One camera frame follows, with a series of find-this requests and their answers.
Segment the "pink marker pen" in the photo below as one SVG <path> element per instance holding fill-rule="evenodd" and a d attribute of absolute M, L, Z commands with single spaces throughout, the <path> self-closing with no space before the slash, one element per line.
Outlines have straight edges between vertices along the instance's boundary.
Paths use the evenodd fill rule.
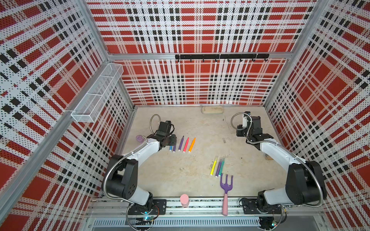
<path fill-rule="evenodd" d="M 187 151 L 188 143 L 189 143 L 189 137 L 187 138 L 184 149 L 183 149 L 184 153 Z"/>

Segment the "orange marker pen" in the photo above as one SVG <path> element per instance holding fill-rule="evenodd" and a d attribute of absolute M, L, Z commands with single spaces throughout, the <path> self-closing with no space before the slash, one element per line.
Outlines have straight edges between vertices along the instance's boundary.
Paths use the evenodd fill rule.
<path fill-rule="evenodd" d="M 192 152 L 192 149 L 193 149 L 193 147 L 194 147 L 195 141 L 196 141 L 196 138 L 194 138 L 194 139 L 193 139 L 193 141 L 192 141 L 192 143 L 191 143 L 191 145 L 190 145 L 190 148 L 189 148 L 189 150 L 188 150 L 188 152 L 189 152 L 189 153 L 191 153 L 191 152 Z"/>

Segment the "yellow marker pen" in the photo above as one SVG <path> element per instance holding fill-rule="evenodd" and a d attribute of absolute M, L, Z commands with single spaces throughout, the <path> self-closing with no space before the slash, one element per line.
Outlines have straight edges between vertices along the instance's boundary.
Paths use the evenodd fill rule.
<path fill-rule="evenodd" d="M 213 161 L 213 165 L 212 165 L 211 171 L 210 171 L 210 175 L 211 175 L 211 176 L 213 176 L 213 175 L 214 175 L 217 161 L 218 161 L 218 157 L 215 157 L 215 159 L 214 159 L 214 161 Z"/>

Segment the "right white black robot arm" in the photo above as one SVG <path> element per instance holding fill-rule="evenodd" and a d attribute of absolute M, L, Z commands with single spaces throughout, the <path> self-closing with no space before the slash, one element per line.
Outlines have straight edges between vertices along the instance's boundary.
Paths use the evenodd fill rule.
<path fill-rule="evenodd" d="M 241 112 L 242 124 L 234 127 L 238 137 L 245 137 L 246 143 L 271 157 L 287 173 L 285 186 L 260 191 L 256 207 L 267 214 L 273 206 L 306 206 L 318 208 L 327 198 L 323 171 L 316 161 L 301 158 L 281 145 L 274 137 L 263 132 L 261 118 Z"/>

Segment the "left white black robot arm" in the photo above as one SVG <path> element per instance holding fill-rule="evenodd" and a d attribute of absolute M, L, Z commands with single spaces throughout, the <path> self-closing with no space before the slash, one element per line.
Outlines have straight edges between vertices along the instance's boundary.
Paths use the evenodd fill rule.
<path fill-rule="evenodd" d="M 103 194 L 113 200 L 122 200 L 138 208 L 140 213 L 152 211 L 153 194 L 138 186 L 139 167 L 151 156 L 167 146 L 175 145 L 175 126 L 169 121 L 159 121 L 156 131 L 151 130 L 138 147 L 123 155 L 113 155 L 102 183 Z"/>

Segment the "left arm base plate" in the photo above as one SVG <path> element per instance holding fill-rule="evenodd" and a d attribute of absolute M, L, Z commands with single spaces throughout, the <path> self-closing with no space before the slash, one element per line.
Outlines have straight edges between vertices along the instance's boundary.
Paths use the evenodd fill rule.
<path fill-rule="evenodd" d="M 135 203 L 128 210 L 128 215 L 165 215 L 166 208 L 166 199 L 150 199 L 145 205 Z"/>

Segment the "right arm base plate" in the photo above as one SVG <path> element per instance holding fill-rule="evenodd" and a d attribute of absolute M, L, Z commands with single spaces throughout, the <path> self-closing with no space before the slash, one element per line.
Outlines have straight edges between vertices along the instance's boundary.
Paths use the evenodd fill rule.
<path fill-rule="evenodd" d="M 239 206 L 242 207 L 244 214 L 280 214 L 279 205 L 269 205 L 258 198 L 241 198 Z"/>

